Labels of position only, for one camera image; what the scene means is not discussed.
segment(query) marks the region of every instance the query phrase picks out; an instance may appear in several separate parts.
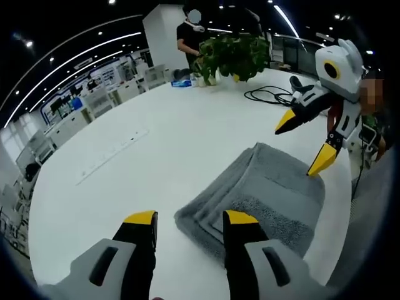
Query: office desk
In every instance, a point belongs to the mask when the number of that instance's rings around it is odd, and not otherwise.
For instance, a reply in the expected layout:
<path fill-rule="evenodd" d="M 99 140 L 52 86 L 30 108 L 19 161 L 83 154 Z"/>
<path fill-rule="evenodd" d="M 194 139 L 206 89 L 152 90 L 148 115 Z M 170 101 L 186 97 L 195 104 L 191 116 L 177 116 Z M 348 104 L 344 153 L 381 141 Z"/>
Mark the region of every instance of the office desk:
<path fill-rule="evenodd" d="M 268 69 L 230 90 L 165 84 L 112 109 L 72 137 L 42 167 L 32 199 L 29 250 L 37 283 L 59 282 L 74 259 L 100 239 L 112 238 L 126 216 L 154 209 L 159 219 L 151 299 L 229 299 L 225 270 L 177 229 L 173 216 L 256 142 L 313 162 L 326 139 L 326 117 L 276 136 L 286 108 L 243 96 L 265 85 L 290 90 L 291 75 Z M 139 128 L 146 128 L 147 135 L 76 184 L 86 160 Z M 304 260 L 311 275 L 326 284 L 348 228 L 347 151 L 321 177 L 326 198 Z"/>

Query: robot eye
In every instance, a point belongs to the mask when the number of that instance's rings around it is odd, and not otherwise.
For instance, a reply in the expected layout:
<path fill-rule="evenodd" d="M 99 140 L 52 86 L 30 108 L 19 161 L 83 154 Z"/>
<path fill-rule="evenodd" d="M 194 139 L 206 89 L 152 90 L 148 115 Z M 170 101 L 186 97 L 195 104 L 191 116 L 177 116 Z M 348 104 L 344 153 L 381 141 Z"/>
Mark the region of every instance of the robot eye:
<path fill-rule="evenodd" d="M 326 61 L 324 63 L 324 69 L 325 69 L 326 73 L 329 75 L 329 77 L 331 77 L 333 79 L 339 79 L 340 72 L 333 63 Z"/>

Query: yellow robot beak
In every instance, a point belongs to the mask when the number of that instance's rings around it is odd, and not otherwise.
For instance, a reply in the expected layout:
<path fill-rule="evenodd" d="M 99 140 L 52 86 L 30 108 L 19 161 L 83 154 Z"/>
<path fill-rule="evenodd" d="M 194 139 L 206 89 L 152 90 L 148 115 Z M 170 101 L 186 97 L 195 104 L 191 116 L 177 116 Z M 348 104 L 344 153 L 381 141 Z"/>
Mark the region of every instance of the yellow robot beak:
<path fill-rule="evenodd" d="M 328 143 L 324 143 L 317 157 L 309 168 L 307 175 L 316 176 L 322 170 L 328 168 L 336 159 L 338 151 Z"/>
<path fill-rule="evenodd" d="M 295 115 L 292 109 L 285 112 L 285 115 L 280 120 L 279 124 L 276 126 L 275 134 L 285 133 L 286 131 L 293 130 L 294 128 L 300 126 L 302 122 Z"/>

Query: ceiling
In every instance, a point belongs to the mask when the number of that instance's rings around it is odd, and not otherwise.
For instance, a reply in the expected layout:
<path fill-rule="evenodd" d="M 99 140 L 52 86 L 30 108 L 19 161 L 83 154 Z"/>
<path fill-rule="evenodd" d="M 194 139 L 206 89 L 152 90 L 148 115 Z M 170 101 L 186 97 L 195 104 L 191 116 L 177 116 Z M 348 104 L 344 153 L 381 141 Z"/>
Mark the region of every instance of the ceiling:
<path fill-rule="evenodd" d="M 0 126 L 6 123 L 27 93 L 60 64 L 110 39 L 137 32 L 142 33 L 110 42 L 66 64 L 26 98 L 14 118 L 23 114 L 26 108 L 33 107 L 47 93 L 44 91 L 45 88 L 53 88 L 72 74 L 73 66 L 77 63 L 87 58 L 94 58 L 94 55 L 97 55 L 99 59 L 120 50 L 127 53 L 137 50 L 138 47 L 139 49 L 147 48 L 142 24 L 143 17 L 160 2 L 168 4 L 185 2 L 146 0 L 140 1 L 139 6 L 137 1 L 132 0 L 116 0 L 113 5 L 110 5 L 108 1 L 37 0 L 23 3 L 9 1 L 7 3 L 7 10 L 3 9 L 0 16 L 0 106 L 4 104 L 0 110 Z M 368 39 L 363 36 L 357 24 L 355 12 L 358 7 L 356 3 L 349 4 L 346 1 L 328 3 L 317 0 L 273 0 L 272 4 L 267 0 L 189 0 L 189 2 L 202 12 L 202 22 L 208 27 L 255 30 L 254 19 L 243 9 L 246 6 L 261 16 L 265 28 L 271 28 L 272 33 L 293 36 L 289 26 L 273 8 L 274 4 L 278 4 L 293 23 L 300 37 L 322 43 L 323 39 L 316 37 L 316 32 L 319 32 L 329 34 L 335 39 L 352 39 L 364 56 L 365 65 L 378 68 L 377 55 L 366 54 L 366 50 L 373 49 L 373 47 L 368 44 Z M 235 5 L 235 8 L 228 7 L 232 4 Z M 336 20 L 334 15 L 337 13 L 351 18 L 343 21 Z M 135 15 L 142 16 L 131 17 L 88 30 L 109 21 Z M 77 34 L 80 35 L 53 50 Z M 33 42 L 31 48 L 25 46 L 27 41 Z M 49 61 L 50 57 L 54 58 L 53 62 Z M 27 72 L 24 79 L 13 89 Z"/>

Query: black slot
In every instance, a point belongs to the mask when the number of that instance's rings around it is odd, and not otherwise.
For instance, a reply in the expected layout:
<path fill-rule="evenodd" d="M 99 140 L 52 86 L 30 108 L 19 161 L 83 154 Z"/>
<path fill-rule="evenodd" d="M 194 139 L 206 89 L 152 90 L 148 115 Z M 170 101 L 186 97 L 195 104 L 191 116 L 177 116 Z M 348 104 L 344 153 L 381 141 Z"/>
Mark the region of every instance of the black slot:
<path fill-rule="evenodd" d="M 106 277 L 108 268 L 113 261 L 118 248 L 108 247 L 103 254 L 100 256 L 96 265 L 94 266 L 92 273 L 90 274 L 89 280 L 91 283 L 102 286 L 104 278 Z"/>
<path fill-rule="evenodd" d="M 350 117 L 349 117 L 349 116 L 346 116 L 346 118 L 344 119 L 343 126 L 342 126 L 342 130 L 343 130 L 343 131 L 347 128 L 347 126 L 348 126 L 348 124 L 349 124 L 349 121 L 350 121 Z"/>
<path fill-rule="evenodd" d="M 307 97 L 304 98 L 304 102 L 306 102 L 308 99 L 310 99 L 311 97 L 315 96 L 315 93 L 312 93 L 310 95 L 308 95 Z"/>
<path fill-rule="evenodd" d="M 286 268 L 283 265 L 281 259 L 276 254 L 275 250 L 268 247 L 262 249 L 262 251 L 267 257 L 269 264 L 271 265 L 271 269 L 275 275 L 276 284 L 278 286 L 285 286 L 290 283 L 289 274 L 286 271 Z"/>

